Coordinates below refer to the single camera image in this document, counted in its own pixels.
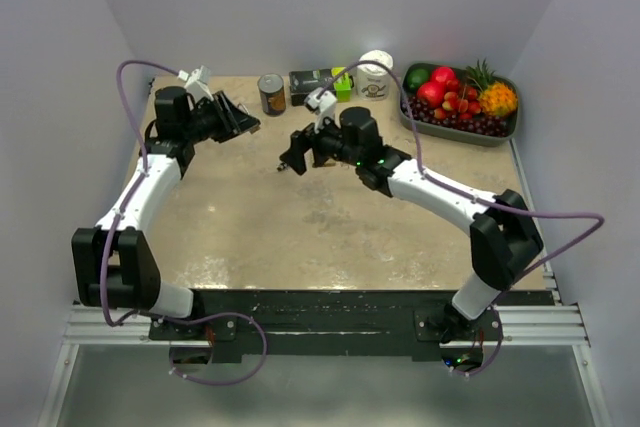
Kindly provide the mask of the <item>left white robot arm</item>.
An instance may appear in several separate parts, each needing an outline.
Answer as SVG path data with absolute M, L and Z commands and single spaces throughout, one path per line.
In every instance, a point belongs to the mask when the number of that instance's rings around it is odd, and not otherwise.
M 255 132 L 260 121 L 218 91 L 193 95 L 171 86 L 156 91 L 156 117 L 147 126 L 134 175 L 114 206 L 71 239 L 80 302 L 172 318 L 185 339 L 200 337 L 207 315 L 189 288 L 165 282 L 146 235 L 172 190 L 184 178 L 198 143 L 224 143 Z

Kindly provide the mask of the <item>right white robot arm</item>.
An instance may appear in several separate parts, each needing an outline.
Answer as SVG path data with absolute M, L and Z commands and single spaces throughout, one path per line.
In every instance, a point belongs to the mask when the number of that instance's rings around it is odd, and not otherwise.
M 510 289 L 543 247 L 520 194 L 494 194 L 454 182 L 383 141 L 364 107 L 350 107 L 337 120 L 320 117 L 290 136 L 280 160 L 297 174 L 334 160 L 354 167 L 362 184 L 390 198 L 413 203 L 458 227 L 470 239 L 473 272 L 454 294 L 445 316 L 448 333 L 469 339 L 480 316 Z

